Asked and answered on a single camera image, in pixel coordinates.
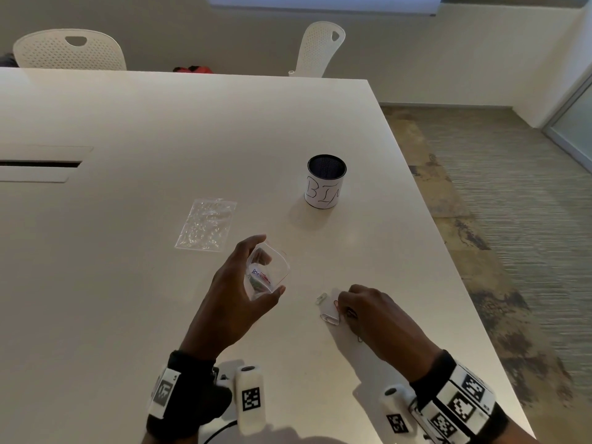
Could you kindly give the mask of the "person's right hand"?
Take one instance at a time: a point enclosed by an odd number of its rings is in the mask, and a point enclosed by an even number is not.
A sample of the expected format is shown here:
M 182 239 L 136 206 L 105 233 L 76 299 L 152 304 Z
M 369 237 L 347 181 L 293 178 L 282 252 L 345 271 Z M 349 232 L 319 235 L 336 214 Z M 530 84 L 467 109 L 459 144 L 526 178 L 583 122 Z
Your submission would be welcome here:
M 393 299 L 378 289 L 371 290 L 369 338 L 364 343 L 407 381 L 423 378 L 442 350 Z

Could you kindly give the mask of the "person's left hand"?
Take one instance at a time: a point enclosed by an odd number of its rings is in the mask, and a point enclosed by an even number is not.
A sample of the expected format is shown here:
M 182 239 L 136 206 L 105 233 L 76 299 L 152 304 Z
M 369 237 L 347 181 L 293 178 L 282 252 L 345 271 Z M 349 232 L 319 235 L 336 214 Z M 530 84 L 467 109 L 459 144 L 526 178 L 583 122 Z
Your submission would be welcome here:
M 250 236 L 236 245 L 215 273 L 179 351 L 198 360 L 215 361 L 261 318 L 251 316 L 244 278 L 250 253 L 266 238 L 266 234 Z

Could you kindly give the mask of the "clear plastic cup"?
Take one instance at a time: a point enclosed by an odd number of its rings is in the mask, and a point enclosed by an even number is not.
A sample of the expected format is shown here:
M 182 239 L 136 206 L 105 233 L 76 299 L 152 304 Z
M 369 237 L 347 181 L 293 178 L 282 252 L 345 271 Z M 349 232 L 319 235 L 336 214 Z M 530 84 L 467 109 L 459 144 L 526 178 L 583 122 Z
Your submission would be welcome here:
M 290 273 L 290 266 L 285 259 L 285 254 L 278 252 L 271 247 L 267 242 L 262 242 L 256 245 L 250 253 L 246 262 L 246 272 L 244 278 L 244 286 L 247 296 L 253 300 L 264 292 L 255 292 L 249 282 L 248 272 L 251 267 L 261 268 L 273 283 L 273 291 L 282 285 L 284 279 Z

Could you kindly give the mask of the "coloured paper clips in cup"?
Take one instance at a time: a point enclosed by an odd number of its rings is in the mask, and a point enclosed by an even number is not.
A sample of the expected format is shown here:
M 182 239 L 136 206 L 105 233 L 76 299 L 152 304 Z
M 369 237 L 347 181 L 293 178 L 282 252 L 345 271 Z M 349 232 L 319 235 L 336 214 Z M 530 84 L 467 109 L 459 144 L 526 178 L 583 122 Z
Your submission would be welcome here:
M 273 283 L 261 268 L 251 267 L 248 272 L 248 279 L 255 292 L 273 291 Z

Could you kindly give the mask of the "clear plastic zip bag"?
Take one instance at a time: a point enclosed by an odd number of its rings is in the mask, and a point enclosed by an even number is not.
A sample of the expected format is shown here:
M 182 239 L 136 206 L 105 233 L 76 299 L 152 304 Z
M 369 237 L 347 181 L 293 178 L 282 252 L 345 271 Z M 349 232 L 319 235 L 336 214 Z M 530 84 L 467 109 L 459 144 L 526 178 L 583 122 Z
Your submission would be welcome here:
M 223 251 L 236 206 L 237 202 L 224 199 L 195 200 L 175 248 L 201 252 Z

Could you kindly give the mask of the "black cup with white label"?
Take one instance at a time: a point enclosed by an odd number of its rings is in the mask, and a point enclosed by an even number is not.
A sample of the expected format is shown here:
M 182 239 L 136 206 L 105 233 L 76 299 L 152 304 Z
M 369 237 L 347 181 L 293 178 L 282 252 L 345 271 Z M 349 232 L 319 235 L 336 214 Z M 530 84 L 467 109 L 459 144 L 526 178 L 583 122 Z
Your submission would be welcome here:
M 313 156 L 307 163 L 307 188 L 304 199 L 316 209 L 331 209 L 339 201 L 347 166 L 330 154 Z

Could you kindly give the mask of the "marker-covered right wrist band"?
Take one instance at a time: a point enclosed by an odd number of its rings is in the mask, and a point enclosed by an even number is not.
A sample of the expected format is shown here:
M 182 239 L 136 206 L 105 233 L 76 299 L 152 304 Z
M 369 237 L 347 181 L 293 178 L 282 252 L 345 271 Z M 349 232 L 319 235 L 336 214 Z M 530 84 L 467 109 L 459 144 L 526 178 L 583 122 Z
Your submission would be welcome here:
M 448 351 L 410 387 L 411 417 L 430 444 L 493 444 L 507 429 L 509 419 L 494 392 Z

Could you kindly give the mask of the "narrow white perforated chair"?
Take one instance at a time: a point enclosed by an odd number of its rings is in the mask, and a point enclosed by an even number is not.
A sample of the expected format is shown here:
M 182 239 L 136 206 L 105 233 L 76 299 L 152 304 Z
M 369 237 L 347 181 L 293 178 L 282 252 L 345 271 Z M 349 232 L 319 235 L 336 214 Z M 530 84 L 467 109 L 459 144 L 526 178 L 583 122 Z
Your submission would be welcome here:
M 306 29 L 298 53 L 297 65 L 290 77 L 322 78 L 329 62 L 343 44 L 344 29 L 328 21 L 314 22 Z

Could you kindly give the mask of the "glass door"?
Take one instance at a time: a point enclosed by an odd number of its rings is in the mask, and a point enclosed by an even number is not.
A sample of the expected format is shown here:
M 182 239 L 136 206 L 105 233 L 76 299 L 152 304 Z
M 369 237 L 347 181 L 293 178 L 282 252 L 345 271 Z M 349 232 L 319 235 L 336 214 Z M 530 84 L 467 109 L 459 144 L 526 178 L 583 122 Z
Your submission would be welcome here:
M 592 70 L 542 132 L 592 175 Z

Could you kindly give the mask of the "wide white perforated chair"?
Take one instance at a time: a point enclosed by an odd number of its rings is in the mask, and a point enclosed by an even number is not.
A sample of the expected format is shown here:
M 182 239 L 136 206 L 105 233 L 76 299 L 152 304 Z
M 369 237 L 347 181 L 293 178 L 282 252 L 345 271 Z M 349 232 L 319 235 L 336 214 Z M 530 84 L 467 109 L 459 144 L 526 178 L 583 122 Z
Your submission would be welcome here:
M 13 44 L 21 68 L 126 71 L 121 46 L 107 34 L 87 29 L 48 29 Z

